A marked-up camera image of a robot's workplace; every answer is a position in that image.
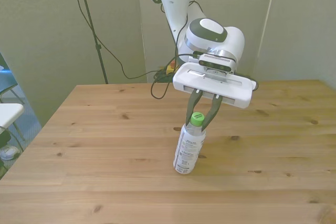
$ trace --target bottle label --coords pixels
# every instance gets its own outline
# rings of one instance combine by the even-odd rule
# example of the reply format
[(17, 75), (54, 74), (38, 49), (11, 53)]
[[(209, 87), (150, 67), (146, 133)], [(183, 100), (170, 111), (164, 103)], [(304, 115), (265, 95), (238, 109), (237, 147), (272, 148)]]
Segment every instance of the bottle label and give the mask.
[(196, 164), (205, 136), (194, 137), (182, 128), (175, 152), (174, 168), (182, 174), (190, 173)]

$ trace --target floor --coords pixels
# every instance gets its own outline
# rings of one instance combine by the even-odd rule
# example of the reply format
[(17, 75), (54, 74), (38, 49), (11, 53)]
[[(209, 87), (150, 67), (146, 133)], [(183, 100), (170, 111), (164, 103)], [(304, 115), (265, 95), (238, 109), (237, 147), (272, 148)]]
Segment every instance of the floor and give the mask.
[[(5, 103), (20, 103), (16, 98), (4, 98), (3, 101)], [(25, 138), (26, 141), (23, 141), (20, 138), (19, 134), (17, 133), (13, 125), (11, 125), (8, 129), (19, 139), (21, 146), (23, 147), (23, 149), (25, 149), (32, 142), (35, 136), (40, 132), (41, 125), (39, 124), (27, 100), (23, 99), (23, 101), (25, 102), (24, 104), (25, 112), (16, 120), (16, 124), (19, 127), (20, 131), (22, 132), (23, 137)], [(16, 143), (13, 137), (8, 144), (14, 145), (19, 148), (18, 144)], [(15, 161), (16, 159), (11, 161), (5, 161), (6, 168), (9, 169), (15, 163)]]

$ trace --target chair leg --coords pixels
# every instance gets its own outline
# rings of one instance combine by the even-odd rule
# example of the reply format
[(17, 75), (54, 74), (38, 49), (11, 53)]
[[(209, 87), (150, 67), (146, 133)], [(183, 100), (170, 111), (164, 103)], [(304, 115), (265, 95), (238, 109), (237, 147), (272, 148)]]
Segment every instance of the chair leg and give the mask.
[(17, 99), (21, 102), (22, 105), (24, 105), (24, 101), (11, 89), (11, 92), (16, 96)]
[(21, 133), (21, 131), (20, 131), (19, 127), (16, 125), (16, 123), (15, 123), (15, 122), (13, 123), (13, 125), (14, 125), (14, 127), (15, 127), (15, 129), (16, 129), (16, 131), (17, 131), (17, 133), (19, 133), (19, 135), (20, 135), (21, 139), (22, 139), (23, 141), (26, 141), (26, 140), (25, 140), (25, 138), (23, 137), (23, 134)]
[(3, 168), (5, 169), (6, 172), (8, 171), (8, 169), (7, 169), (7, 167), (5, 166), (4, 163), (0, 164), (0, 166), (3, 167)]

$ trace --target black cable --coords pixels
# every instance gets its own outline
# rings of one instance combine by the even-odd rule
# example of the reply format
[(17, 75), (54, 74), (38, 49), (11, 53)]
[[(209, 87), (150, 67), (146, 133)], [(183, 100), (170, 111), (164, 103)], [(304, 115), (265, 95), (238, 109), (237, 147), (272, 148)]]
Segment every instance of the black cable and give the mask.
[[(187, 14), (187, 17), (186, 17), (186, 21), (185, 21), (184, 26), (180, 29), (180, 31), (178, 32), (177, 38), (176, 38), (175, 55), (174, 55), (174, 58), (173, 58), (173, 59), (172, 59), (172, 60), (165, 66), (164, 69), (166, 69), (166, 68), (169, 66), (169, 64), (170, 64), (174, 59), (176, 59), (176, 58), (178, 57), (178, 54), (177, 54), (177, 53), (178, 53), (178, 43), (179, 43), (180, 34), (181, 34), (182, 30), (184, 29), (184, 27), (185, 27), (187, 24), (188, 24), (188, 14)], [(173, 74), (175, 73), (176, 66), (177, 66), (177, 62), (175, 63), (174, 70), (173, 70)], [(169, 87), (169, 84), (171, 83), (171, 81), (168, 82), (167, 87), (166, 87), (166, 89), (165, 89), (165, 91), (164, 91), (164, 93), (163, 93), (163, 95), (162, 95), (161, 97), (156, 97), (156, 96), (153, 94), (153, 87), (154, 87), (154, 85), (155, 85), (156, 83), (157, 83), (157, 80), (154, 79), (154, 81), (153, 81), (153, 83), (152, 83), (152, 86), (151, 86), (151, 95), (152, 95), (152, 97), (154, 97), (155, 99), (160, 100), (160, 99), (162, 99), (162, 98), (165, 97), (165, 95), (166, 95), (166, 93), (167, 93), (167, 90), (168, 90), (168, 87)]]
[(17, 137), (7, 128), (4, 128), (2, 126), (0, 126), (0, 129), (3, 129), (4, 131), (7, 131), (11, 136), (13, 136), (15, 138), (15, 140), (17, 141), (18, 145), (20, 146), (22, 152), (24, 151), (21, 144), (20, 144), (20, 141), (17, 139)]
[[(199, 4), (199, 2), (197, 2), (196, 0), (192, 0), (192, 1), (190, 1), (189, 2), (189, 6), (191, 6), (193, 3), (196, 3), (198, 6), (199, 6), (199, 8), (201, 9), (201, 11), (203, 12), (203, 9), (201, 8), (201, 5)], [(164, 10), (163, 10), (163, 4), (161, 4), (161, 7), (160, 7), (160, 9), (161, 9), (161, 11), (163, 12), (163, 13), (166, 13)]]
[[(84, 14), (84, 12), (83, 12), (83, 10), (82, 10), (82, 8), (81, 8), (81, 5), (80, 5), (79, 0), (77, 0), (77, 3), (78, 3), (78, 7), (79, 7), (79, 10), (80, 10), (80, 12), (81, 12), (83, 18), (85, 19), (85, 21), (86, 21), (86, 23), (88, 24), (88, 26), (90, 27), (90, 29), (93, 31), (93, 29), (92, 29), (92, 27), (91, 27), (91, 25), (90, 25), (88, 19), (86, 18), (85, 14)], [(125, 71), (124, 71), (124, 67), (123, 67), (123, 64), (121, 63), (121, 61), (114, 55), (114, 53), (112, 53), (112, 52), (107, 48), (107, 46), (105, 46), (105, 44), (99, 39), (99, 37), (97, 36), (97, 34), (96, 34), (96, 38), (97, 38), (97, 40), (101, 43), (101, 45), (103, 46), (103, 48), (105, 48), (105, 50), (106, 50), (107, 52), (109, 52), (109, 53), (115, 58), (115, 60), (120, 64), (122, 73), (123, 73), (123, 75), (124, 75), (127, 79), (129, 79), (129, 80), (137, 79), (137, 78), (140, 78), (140, 77), (142, 77), (142, 76), (145, 76), (145, 75), (147, 75), (147, 74), (149, 74), (149, 73), (157, 72), (157, 71), (149, 71), (149, 72), (144, 73), (144, 74), (142, 74), (142, 75), (140, 75), (140, 76), (137, 76), (137, 77), (128, 77), (128, 76), (126, 75)]]
[(199, 6), (199, 8), (201, 9), (201, 11), (203, 12), (203, 9), (201, 8), (201, 5), (199, 4), (199, 2), (197, 2), (195, 0), (190, 1), (189, 6), (191, 6), (193, 3), (196, 3)]

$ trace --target white wall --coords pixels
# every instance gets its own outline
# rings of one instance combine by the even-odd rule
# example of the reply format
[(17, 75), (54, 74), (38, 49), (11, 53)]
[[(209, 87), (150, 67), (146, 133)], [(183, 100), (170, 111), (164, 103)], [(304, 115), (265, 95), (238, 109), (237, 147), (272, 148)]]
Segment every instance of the white wall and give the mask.
[[(139, 0), (88, 0), (97, 34), (130, 76), (145, 72)], [(103, 83), (76, 0), (0, 0), (0, 51), (44, 125), (77, 84)], [(129, 81), (105, 51), (110, 83)]]
[[(197, 0), (207, 17), (223, 26), (240, 28), (246, 47), (238, 71), (252, 73), (257, 57), (269, 0)], [(160, 6), (140, 0), (147, 71), (157, 70), (174, 56), (174, 41)]]
[(272, 0), (254, 76), (336, 88), (336, 0)]

